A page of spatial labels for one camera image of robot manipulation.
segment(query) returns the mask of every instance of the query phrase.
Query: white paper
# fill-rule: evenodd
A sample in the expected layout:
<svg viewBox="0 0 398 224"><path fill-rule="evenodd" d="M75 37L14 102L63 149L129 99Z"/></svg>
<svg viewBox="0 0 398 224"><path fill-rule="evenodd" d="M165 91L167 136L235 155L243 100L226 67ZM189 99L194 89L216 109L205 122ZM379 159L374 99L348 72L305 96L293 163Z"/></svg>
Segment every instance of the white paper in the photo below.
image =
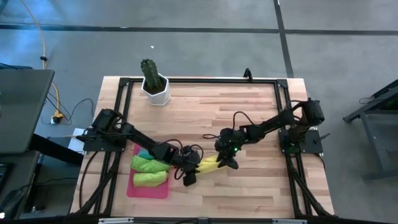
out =
<svg viewBox="0 0 398 224"><path fill-rule="evenodd" d="M73 131L73 135L74 136L78 136L78 135L82 135L84 133L84 129L81 128L75 128L75 130ZM72 138L69 142L69 146L68 148L75 151L75 152L79 152L80 154L85 155L86 151L83 151L83 146L85 145L84 142L76 139L76 138Z"/></svg>

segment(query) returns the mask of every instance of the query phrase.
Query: green cloth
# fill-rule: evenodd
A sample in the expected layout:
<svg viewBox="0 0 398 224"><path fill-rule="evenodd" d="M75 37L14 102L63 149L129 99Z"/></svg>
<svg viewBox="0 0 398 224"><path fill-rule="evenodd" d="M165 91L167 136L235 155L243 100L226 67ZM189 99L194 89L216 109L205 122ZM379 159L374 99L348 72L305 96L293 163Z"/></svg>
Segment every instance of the green cloth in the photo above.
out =
<svg viewBox="0 0 398 224"><path fill-rule="evenodd" d="M159 162L155 159L147 160L137 155L133 156L130 163L130 168L144 173L154 173L159 171L166 171L169 169L169 165Z"/></svg>
<svg viewBox="0 0 398 224"><path fill-rule="evenodd" d="M135 187L157 187L167 180L167 172L160 171L154 173L135 173L132 184Z"/></svg>

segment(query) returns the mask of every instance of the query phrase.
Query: teal cloth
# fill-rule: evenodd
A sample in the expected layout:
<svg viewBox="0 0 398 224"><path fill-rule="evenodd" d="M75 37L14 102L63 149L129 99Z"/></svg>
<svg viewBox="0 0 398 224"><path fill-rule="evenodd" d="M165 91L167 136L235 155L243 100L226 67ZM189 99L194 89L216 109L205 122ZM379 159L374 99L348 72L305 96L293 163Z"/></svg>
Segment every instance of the teal cloth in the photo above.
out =
<svg viewBox="0 0 398 224"><path fill-rule="evenodd" d="M149 154L148 150L146 149L141 149L138 153L138 156L144 159L155 159L155 157L153 157L152 155Z"/></svg>
<svg viewBox="0 0 398 224"><path fill-rule="evenodd" d="M155 159L148 160L135 155L131 159L130 168L138 172L154 173L160 171L167 171L170 168L170 166L162 162L159 162Z"/></svg>

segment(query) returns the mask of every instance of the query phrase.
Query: yellow cable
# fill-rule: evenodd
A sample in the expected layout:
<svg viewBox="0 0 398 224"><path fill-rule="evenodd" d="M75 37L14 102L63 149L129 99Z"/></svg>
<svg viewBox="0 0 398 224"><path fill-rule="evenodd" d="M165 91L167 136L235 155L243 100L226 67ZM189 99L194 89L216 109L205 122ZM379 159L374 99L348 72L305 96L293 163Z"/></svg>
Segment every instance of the yellow cable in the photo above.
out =
<svg viewBox="0 0 398 224"><path fill-rule="evenodd" d="M42 28L40 27L39 22L37 22L36 18L33 16L32 12L30 11L30 9L27 7L27 5L25 4L24 0L21 0L21 3L23 3L23 5L25 6L27 12L29 13L29 15L31 16L31 18L33 19L33 21L36 24L36 27L38 28L39 32L40 32L40 39L42 40L42 46L43 46L43 57L45 57L45 42L44 42L44 35L43 35L43 31ZM46 68L47 66L47 62L45 60L42 60L42 66L43 69ZM55 110L54 113L54 117L56 118L62 118L63 115L61 113L59 113L59 109L60 109L60 97L58 94L58 88L57 86L54 84L54 82L51 83L51 85L53 86L54 90L55 90L55 96L57 97L57 109Z"/></svg>

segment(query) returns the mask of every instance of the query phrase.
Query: white plant pot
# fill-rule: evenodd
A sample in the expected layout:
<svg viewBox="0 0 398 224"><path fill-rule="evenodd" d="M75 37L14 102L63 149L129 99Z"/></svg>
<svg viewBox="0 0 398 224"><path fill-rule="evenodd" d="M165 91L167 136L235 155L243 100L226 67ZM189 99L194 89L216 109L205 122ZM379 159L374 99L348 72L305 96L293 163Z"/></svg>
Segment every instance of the white plant pot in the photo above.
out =
<svg viewBox="0 0 398 224"><path fill-rule="evenodd" d="M166 77L164 77L163 75L161 75L160 73L158 73L158 74L166 81L164 91L162 91L160 93L156 93L154 95L145 91L145 89L144 89L144 84L146 82L145 77L144 77L144 81L142 82L142 85L141 85L141 90L148 96L149 103L152 106L164 106L170 100L169 80Z"/></svg>

